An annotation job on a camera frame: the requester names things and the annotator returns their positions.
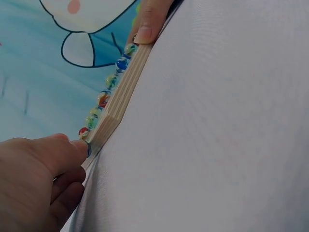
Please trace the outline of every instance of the cartoon character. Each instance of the cartoon character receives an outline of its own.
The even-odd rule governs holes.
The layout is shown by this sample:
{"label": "cartoon character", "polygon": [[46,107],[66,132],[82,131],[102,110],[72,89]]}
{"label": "cartoon character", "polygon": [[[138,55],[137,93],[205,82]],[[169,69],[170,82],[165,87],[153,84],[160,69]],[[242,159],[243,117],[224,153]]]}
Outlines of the cartoon character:
{"label": "cartoon character", "polygon": [[55,23],[69,32],[61,48],[63,58],[81,67],[103,67],[115,63],[122,53],[122,46],[117,44],[115,33],[108,27],[114,25],[114,30],[119,31],[118,37],[127,36],[134,17],[130,16],[129,28],[125,16],[118,24],[117,20],[137,1],[40,0]]}

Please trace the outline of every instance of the pink nose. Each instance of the pink nose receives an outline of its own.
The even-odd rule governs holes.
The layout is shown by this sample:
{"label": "pink nose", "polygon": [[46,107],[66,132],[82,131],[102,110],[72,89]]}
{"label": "pink nose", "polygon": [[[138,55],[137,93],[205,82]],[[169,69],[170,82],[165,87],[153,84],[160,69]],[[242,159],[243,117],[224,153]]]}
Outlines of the pink nose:
{"label": "pink nose", "polygon": [[68,4],[68,12],[73,15],[79,12],[81,8],[81,3],[79,0],[71,0]]}

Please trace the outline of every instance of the wooden strip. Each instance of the wooden strip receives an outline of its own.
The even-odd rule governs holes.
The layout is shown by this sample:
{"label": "wooden strip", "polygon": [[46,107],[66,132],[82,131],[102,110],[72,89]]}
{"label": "wooden strip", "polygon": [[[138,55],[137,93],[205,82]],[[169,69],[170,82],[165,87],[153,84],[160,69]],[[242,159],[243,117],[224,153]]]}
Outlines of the wooden strip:
{"label": "wooden strip", "polygon": [[83,163],[82,166],[84,169],[89,167],[98,152],[121,122],[152,47],[152,45],[139,46],[119,86],[115,90],[114,95],[108,101],[100,122],[90,135],[89,142],[92,147],[92,154]]}

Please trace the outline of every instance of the skin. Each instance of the skin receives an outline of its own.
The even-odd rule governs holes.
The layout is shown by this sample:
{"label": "skin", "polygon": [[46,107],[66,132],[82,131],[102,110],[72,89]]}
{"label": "skin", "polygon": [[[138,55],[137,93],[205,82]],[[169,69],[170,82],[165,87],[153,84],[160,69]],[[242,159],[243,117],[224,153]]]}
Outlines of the skin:
{"label": "skin", "polygon": [[141,0],[140,13],[128,37],[128,43],[150,44],[154,42],[162,29],[169,8],[174,0]]}
{"label": "skin", "polygon": [[[172,2],[142,0],[128,43],[154,42]],[[64,134],[0,143],[0,231],[59,232],[83,196],[87,150]]]}

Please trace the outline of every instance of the white fabric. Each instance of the white fabric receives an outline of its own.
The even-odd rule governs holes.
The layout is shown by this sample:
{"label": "white fabric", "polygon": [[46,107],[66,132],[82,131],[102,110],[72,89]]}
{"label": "white fabric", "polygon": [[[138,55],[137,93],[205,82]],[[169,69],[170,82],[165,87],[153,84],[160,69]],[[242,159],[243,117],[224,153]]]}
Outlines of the white fabric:
{"label": "white fabric", "polygon": [[184,0],[74,232],[309,230],[309,1]]}

